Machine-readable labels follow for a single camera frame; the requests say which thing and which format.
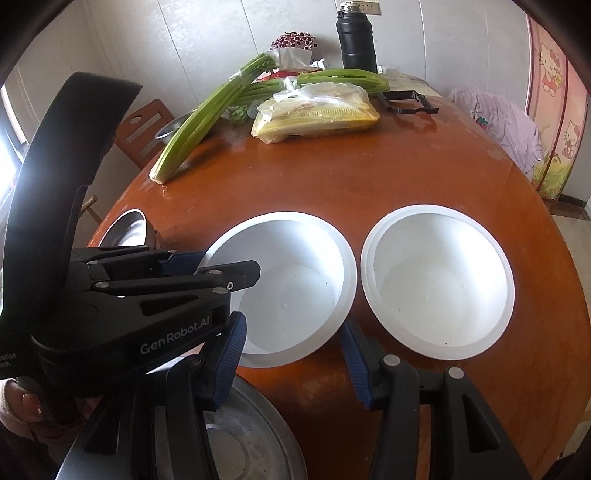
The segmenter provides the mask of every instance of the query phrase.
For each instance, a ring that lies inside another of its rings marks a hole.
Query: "chair backrest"
[[[144,168],[164,148],[164,143],[155,140],[154,135],[172,120],[173,114],[156,98],[121,122],[115,145],[139,168]]]

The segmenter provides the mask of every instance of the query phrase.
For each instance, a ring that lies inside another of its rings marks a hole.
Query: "bottle lid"
[[[361,12],[359,5],[355,2],[343,2],[340,5],[340,11],[342,12]]]

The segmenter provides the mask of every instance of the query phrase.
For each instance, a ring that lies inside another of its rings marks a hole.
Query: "plastic bag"
[[[296,77],[285,79],[287,89],[258,107],[251,134],[264,143],[288,135],[330,135],[362,130],[379,120],[368,94],[350,83],[323,82],[296,88]]]

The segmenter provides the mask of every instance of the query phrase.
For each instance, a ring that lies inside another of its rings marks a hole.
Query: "bunch of celery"
[[[150,170],[150,179],[159,184],[170,179],[224,111],[236,103],[254,79],[261,73],[272,70],[275,66],[275,60],[262,53],[244,65],[236,75],[233,75],[213,92],[207,100],[199,105],[166,145],[160,158]]]
[[[368,94],[387,92],[389,84],[386,78],[377,73],[355,69],[329,69],[318,72],[304,73],[293,77],[297,85],[304,86],[309,83],[353,83],[367,91]],[[285,90],[284,79],[272,79],[249,85],[232,106],[250,105],[257,100],[267,100],[274,93]]]

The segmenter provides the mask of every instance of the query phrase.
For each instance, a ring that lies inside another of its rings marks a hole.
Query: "table surface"
[[[446,362],[423,357],[386,333],[358,282],[353,313],[390,353],[418,368],[458,365],[480,389],[534,478],[566,444],[591,394],[589,315],[569,251],[529,182],[471,119],[445,99],[438,115],[382,118],[369,131],[293,138],[265,145],[248,126],[223,122],[166,186],[153,161],[130,184],[91,240],[124,211],[142,209],[163,248],[206,249],[231,227],[263,213],[293,210],[334,225],[357,262],[384,215],[434,203],[480,222],[503,247],[515,277],[515,309],[486,352]],[[310,480],[367,477],[380,413],[357,402],[339,344],[274,369],[240,368],[285,418]],[[429,411],[421,408],[419,478],[426,478]]]

